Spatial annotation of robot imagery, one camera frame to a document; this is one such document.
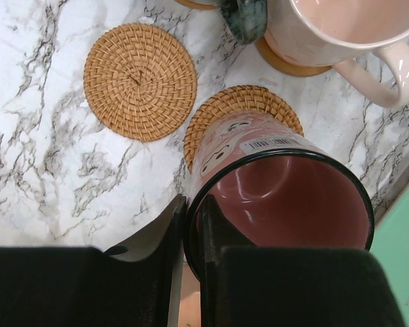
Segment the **orange wooden coaster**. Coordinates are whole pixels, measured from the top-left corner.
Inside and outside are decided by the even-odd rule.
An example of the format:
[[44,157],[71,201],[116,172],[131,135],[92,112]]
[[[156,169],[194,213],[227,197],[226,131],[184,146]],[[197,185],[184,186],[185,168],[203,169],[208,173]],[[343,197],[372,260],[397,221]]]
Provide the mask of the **orange wooden coaster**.
[[214,10],[215,9],[214,5],[197,3],[195,1],[190,1],[190,0],[175,0],[175,1],[179,3],[180,5],[183,5],[185,7],[195,9],[195,10]]

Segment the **grey ceramic mug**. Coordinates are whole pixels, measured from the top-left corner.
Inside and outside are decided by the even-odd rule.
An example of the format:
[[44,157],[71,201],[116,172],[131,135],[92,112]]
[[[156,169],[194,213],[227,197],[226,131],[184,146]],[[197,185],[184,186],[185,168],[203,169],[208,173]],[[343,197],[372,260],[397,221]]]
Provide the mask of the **grey ceramic mug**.
[[267,0],[216,0],[203,3],[214,5],[219,10],[238,43],[253,44],[264,36],[268,23]]

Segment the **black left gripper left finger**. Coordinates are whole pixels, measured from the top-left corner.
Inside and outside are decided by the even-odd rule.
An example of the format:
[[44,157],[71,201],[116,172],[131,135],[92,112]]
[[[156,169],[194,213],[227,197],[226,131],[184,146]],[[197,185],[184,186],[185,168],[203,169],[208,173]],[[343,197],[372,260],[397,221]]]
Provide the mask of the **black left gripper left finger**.
[[0,326],[176,326],[186,199],[95,247],[0,247]]

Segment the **pink ceramic mug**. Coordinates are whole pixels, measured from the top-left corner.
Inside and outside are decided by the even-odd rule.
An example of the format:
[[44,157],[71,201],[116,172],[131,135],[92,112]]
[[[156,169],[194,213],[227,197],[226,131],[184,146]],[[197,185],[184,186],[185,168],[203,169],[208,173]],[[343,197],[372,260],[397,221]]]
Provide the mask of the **pink ceramic mug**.
[[[269,1],[265,39],[285,62],[331,66],[383,108],[409,103],[409,1]],[[372,53],[390,69],[392,90],[356,58]]]

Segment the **light wooden coaster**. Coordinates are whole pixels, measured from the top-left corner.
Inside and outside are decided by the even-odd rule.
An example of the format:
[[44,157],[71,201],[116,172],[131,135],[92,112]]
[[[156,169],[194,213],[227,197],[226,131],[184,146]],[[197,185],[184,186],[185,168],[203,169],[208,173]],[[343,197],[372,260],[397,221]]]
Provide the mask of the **light wooden coaster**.
[[256,49],[258,50],[260,56],[274,69],[277,71],[294,77],[312,77],[323,74],[332,69],[331,66],[324,67],[304,67],[298,66],[286,62],[275,54],[270,46],[267,44],[265,38],[260,38],[255,43]]

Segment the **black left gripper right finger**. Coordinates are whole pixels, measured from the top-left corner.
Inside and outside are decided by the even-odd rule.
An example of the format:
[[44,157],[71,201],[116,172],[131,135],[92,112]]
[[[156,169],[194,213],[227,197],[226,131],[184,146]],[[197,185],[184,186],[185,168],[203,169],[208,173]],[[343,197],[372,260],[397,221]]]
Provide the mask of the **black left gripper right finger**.
[[379,262],[358,249],[257,247],[213,196],[200,207],[203,326],[403,326]]

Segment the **green floral tray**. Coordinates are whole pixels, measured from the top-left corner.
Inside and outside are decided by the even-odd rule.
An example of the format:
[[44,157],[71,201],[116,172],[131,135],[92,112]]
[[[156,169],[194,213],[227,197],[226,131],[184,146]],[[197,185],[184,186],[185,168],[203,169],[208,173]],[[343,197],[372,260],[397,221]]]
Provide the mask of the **green floral tray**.
[[381,263],[409,326],[409,186],[376,228],[372,253]]

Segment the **red ceramic mug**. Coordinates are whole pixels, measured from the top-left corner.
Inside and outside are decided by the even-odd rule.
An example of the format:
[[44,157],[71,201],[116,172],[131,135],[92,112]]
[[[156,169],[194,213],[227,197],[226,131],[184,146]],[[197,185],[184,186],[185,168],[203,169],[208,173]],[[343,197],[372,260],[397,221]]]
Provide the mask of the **red ceramic mug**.
[[261,247],[372,246],[374,210],[359,178],[265,113],[233,112],[214,122],[190,172],[184,249],[195,275],[202,268],[198,229],[207,196]]

